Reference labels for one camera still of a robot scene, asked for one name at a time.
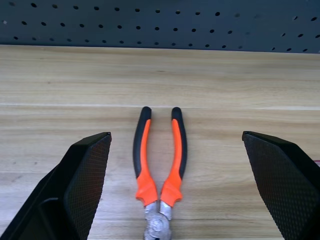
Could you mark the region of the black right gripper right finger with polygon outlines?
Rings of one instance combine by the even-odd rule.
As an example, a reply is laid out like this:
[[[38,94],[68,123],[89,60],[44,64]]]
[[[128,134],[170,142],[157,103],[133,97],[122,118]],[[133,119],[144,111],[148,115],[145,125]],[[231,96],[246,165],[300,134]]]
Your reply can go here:
[[[320,238],[320,167],[298,145],[244,131],[258,192],[286,240]]]

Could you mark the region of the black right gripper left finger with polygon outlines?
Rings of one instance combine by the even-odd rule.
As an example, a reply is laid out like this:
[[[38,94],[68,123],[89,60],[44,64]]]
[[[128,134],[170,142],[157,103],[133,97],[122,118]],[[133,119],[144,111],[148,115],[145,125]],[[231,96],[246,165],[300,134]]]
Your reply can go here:
[[[102,132],[72,144],[0,238],[86,240],[101,199],[111,141],[111,133]]]

